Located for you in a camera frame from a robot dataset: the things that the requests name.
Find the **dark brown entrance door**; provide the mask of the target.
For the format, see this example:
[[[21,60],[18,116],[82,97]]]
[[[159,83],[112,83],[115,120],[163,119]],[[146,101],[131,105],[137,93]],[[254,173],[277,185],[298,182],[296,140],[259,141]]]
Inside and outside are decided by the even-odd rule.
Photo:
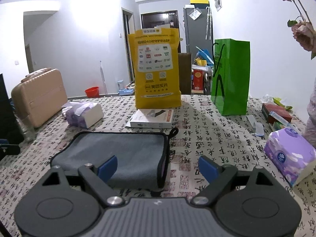
[[[169,24],[171,28],[179,29],[178,12],[152,12],[141,15],[142,28],[154,28]]]

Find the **clear drinking glass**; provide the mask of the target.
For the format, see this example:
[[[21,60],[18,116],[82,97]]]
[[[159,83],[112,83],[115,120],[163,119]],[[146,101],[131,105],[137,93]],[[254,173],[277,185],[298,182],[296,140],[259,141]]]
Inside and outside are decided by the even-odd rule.
[[[21,133],[26,142],[32,142],[36,138],[35,129],[29,119],[29,116],[26,116],[24,119],[17,118]]]

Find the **red gift box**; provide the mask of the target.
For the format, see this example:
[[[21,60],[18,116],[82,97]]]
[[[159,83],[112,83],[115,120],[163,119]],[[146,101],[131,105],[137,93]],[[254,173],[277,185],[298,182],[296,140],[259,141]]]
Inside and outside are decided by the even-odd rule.
[[[194,69],[192,83],[193,83],[194,91],[203,91],[204,90],[204,71]]]

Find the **beige hard suitcase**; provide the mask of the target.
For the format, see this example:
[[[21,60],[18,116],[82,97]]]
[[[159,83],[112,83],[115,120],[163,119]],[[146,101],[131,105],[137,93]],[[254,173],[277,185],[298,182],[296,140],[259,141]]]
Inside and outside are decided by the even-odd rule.
[[[29,118],[34,128],[41,127],[68,101],[58,69],[43,68],[27,75],[11,91],[20,119]]]

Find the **yellow delivery bag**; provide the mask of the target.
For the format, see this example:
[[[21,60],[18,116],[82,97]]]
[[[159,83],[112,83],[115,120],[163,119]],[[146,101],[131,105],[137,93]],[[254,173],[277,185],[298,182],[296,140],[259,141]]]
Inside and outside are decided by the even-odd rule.
[[[129,35],[137,109],[181,106],[176,28],[145,28]]]

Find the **purple tissue box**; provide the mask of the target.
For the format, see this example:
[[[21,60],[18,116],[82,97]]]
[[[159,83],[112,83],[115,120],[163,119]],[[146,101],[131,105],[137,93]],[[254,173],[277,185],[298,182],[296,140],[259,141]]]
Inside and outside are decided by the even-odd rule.
[[[70,126],[88,129],[100,121],[104,114],[96,102],[67,102],[62,106],[62,114]]]
[[[315,169],[315,148],[290,127],[271,132],[264,152],[292,187]]]

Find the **left purple tissue box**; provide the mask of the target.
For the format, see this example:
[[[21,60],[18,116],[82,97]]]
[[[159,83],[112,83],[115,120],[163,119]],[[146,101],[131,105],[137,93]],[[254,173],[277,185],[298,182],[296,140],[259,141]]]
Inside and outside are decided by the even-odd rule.
[[[88,129],[100,121],[104,114],[96,102],[67,102],[62,106],[62,114],[70,126]]]

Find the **right purple tissue box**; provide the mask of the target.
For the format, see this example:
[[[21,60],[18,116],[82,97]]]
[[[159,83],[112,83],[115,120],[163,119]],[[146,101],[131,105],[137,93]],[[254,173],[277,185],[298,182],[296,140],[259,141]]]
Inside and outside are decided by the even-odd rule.
[[[315,148],[290,127],[271,132],[264,152],[292,187],[315,169]]]

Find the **wall picture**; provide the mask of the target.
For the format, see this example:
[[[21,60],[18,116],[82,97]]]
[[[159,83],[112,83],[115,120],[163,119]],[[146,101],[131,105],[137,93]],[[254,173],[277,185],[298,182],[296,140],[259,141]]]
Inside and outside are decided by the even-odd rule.
[[[219,11],[222,8],[222,2],[221,0],[214,0],[214,5],[217,11]]]

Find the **black paper shopping bag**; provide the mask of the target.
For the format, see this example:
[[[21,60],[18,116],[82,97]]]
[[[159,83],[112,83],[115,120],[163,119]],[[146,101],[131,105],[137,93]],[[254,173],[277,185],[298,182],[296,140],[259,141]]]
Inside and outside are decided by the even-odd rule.
[[[20,144],[23,142],[24,137],[20,132],[16,116],[13,113],[2,74],[0,84],[1,139],[7,140],[9,144]]]

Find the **grey refrigerator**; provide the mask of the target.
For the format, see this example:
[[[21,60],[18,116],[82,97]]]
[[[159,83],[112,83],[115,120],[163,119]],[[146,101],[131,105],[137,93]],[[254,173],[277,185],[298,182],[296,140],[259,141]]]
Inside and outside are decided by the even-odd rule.
[[[207,13],[208,9],[183,9],[186,52],[191,53],[193,57],[198,52],[197,47],[209,52],[212,49],[213,37],[210,30],[206,39]]]

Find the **white flat box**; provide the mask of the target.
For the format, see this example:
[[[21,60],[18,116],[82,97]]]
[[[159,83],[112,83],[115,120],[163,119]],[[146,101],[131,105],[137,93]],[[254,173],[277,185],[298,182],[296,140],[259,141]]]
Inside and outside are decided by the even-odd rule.
[[[173,115],[173,109],[138,109],[125,127],[171,129]]]

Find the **green paper shopping bag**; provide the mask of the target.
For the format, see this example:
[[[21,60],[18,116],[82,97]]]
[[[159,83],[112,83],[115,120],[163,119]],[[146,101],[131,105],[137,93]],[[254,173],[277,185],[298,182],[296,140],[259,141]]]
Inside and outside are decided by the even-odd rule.
[[[245,115],[250,84],[250,42],[216,39],[211,101],[223,116]]]

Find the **purple grey microfibre towel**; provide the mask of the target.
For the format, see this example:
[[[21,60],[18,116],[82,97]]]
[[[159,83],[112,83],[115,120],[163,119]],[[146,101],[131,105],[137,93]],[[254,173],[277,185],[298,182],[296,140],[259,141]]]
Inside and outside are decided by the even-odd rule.
[[[91,163],[109,186],[158,192],[166,181],[170,140],[177,134],[177,128],[169,134],[83,131],[51,159],[50,165],[75,172]]]

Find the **red plastic basin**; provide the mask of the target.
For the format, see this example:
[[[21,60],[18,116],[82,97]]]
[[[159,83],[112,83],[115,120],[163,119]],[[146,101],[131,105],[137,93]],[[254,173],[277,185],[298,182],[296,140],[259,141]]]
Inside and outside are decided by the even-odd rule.
[[[99,87],[90,87],[85,90],[85,94],[88,98],[97,98],[100,96]]]

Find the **dried pink roses bouquet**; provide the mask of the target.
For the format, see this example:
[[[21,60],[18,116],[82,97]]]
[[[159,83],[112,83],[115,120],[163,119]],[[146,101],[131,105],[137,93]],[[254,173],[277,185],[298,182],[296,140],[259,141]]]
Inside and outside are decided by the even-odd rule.
[[[282,0],[292,2],[299,15],[296,19],[287,21],[287,26],[291,29],[294,39],[305,50],[311,53],[311,60],[315,58],[315,28],[308,16],[308,13],[300,0]]]

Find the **yellow black box on fridge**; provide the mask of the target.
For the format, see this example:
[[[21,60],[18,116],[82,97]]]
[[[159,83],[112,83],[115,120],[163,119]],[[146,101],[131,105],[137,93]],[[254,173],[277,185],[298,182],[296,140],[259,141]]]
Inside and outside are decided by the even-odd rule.
[[[191,4],[207,4],[209,5],[209,0],[190,0]]]

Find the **calligraphy print tablecloth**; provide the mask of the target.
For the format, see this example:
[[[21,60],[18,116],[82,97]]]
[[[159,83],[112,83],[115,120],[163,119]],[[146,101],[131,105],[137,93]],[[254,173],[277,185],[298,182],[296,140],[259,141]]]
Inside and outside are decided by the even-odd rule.
[[[291,188],[263,150],[268,138],[256,136],[246,116],[222,116],[208,96],[184,95],[181,107],[174,113],[173,125],[179,132],[170,142],[170,164],[162,196],[191,198],[206,187],[198,169],[202,155],[240,170],[260,165],[300,205],[302,221],[296,236],[315,236],[315,173]],[[21,143],[19,155],[1,160],[1,222],[12,236],[19,236],[13,218],[17,203],[49,170],[51,157],[79,132],[57,113],[38,129],[32,143]]]

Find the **brown chair back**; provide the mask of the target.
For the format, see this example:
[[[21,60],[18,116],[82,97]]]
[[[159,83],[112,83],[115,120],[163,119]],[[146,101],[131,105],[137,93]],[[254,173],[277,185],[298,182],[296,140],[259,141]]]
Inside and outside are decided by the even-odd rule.
[[[179,89],[182,95],[190,95],[191,93],[191,58],[191,53],[178,53]]]

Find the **dark red small box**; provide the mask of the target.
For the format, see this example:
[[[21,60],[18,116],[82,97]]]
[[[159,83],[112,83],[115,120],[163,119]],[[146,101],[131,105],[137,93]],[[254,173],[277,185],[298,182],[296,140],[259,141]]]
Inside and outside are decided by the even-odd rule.
[[[263,103],[261,112],[263,113],[263,116],[265,117],[266,121],[270,124],[273,124],[277,121],[273,116],[270,115],[271,112],[275,112],[289,123],[291,123],[292,121],[292,117],[289,114],[289,112],[286,111],[285,108],[276,104]]]

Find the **grey wrapped flower vase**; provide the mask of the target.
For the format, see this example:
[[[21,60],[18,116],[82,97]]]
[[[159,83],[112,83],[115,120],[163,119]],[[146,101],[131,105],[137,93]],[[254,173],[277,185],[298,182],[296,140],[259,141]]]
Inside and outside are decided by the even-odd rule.
[[[306,122],[306,127],[303,137],[316,148],[316,83],[314,83],[313,93],[307,107],[309,118]]]

